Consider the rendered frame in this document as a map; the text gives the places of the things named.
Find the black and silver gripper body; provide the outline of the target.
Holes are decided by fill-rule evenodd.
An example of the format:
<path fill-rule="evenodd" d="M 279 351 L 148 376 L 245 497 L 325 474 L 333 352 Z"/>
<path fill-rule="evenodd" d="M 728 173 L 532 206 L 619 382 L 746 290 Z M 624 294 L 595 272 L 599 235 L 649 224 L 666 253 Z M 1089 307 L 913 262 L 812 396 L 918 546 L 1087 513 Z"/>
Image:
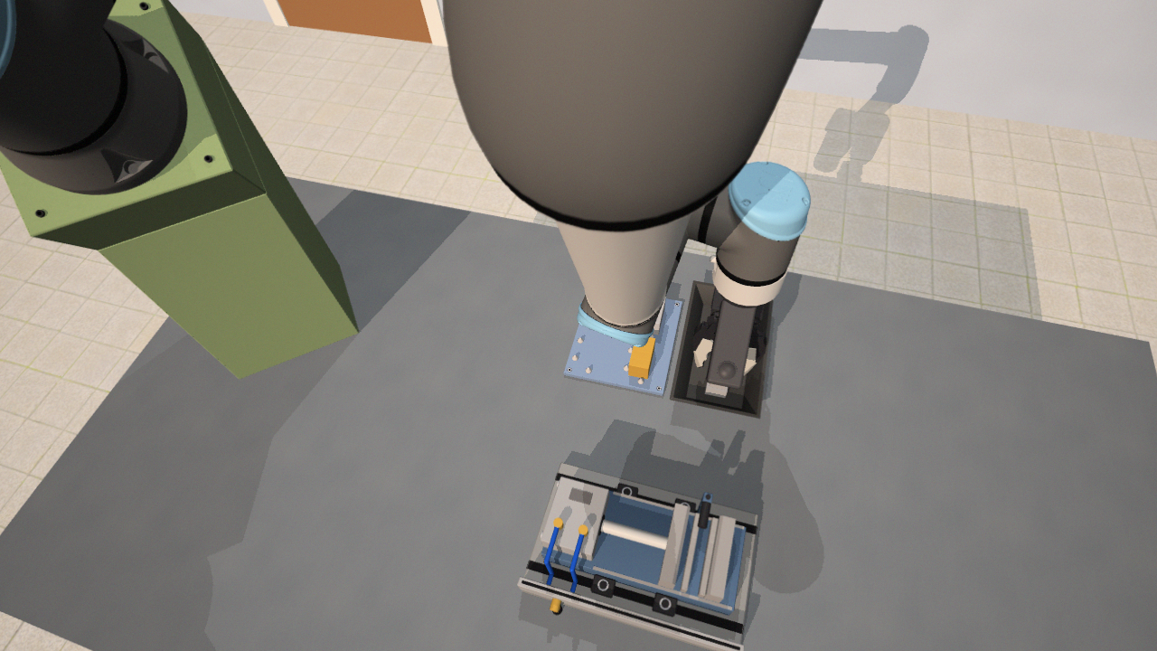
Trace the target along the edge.
<path fill-rule="evenodd" d="M 716 289 L 716 291 L 715 291 L 715 289 Z M 714 339 L 716 325 L 718 324 L 720 301 L 725 299 L 725 297 L 722 296 L 722 294 L 718 293 L 718 289 L 716 288 L 716 286 L 714 288 L 714 293 L 712 293 L 712 296 L 714 297 L 714 302 L 712 302 L 712 312 L 710 312 L 710 316 L 708 316 L 708 320 L 707 320 L 708 325 L 710 325 L 710 328 L 707 328 L 706 335 L 709 336 L 710 339 Z M 757 308 L 757 306 L 743 306 L 743 305 L 736 304 L 736 302 L 731 302 L 729 299 L 725 299 L 725 301 L 729 302 L 729 304 L 731 304 L 735 308 Z M 764 304 L 759 305 L 759 308 L 757 308 L 756 325 L 753 325 L 752 336 L 751 336 L 751 339 L 749 339 L 749 346 L 756 345 L 757 343 L 757 335 L 762 334 L 762 326 L 758 323 L 758 321 L 762 320 L 762 310 L 764 310 Z"/>

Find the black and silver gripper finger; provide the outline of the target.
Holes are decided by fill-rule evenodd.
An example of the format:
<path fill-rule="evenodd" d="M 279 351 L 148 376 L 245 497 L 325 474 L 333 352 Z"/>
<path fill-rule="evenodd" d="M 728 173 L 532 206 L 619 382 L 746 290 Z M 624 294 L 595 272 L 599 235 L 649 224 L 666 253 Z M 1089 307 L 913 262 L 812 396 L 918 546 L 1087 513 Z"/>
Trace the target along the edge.
<path fill-rule="evenodd" d="M 712 339 L 706 335 L 707 328 L 710 328 L 707 321 L 699 323 L 691 339 L 697 367 L 703 367 L 708 352 L 712 352 Z"/>
<path fill-rule="evenodd" d="M 751 370 L 751 368 L 756 367 L 756 363 L 759 362 L 760 358 L 762 358 L 762 355 L 766 352 L 766 347 L 767 347 L 767 336 L 765 336 L 765 333 L 762 331 L 762 334 L 757 335 L 757 343 L 750 346 L 747 349 L 747 368 L 745 368 L 745 373 L 747 373 L 749 370 Z"/>

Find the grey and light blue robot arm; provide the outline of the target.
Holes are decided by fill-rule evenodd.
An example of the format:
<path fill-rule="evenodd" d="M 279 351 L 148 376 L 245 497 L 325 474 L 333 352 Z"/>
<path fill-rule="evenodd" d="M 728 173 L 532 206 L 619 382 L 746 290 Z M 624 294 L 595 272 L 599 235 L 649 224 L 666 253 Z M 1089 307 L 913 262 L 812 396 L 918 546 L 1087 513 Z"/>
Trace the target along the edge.
<path fill-rule="evenodd" d="M 34 180 L 120 193 L 182 145 L 180 80 L 108 19 L 116 1 L 0 0 L 0 151 Z M 580 325 L 644 346 L 687 241 L 718 247 L 725 299 L 776 299 L 811 197 L 793 169 L 747 160 L 821 3 L 443 0 L 467 128 L 507 188 L 555 220 L 584 286 Z"/>

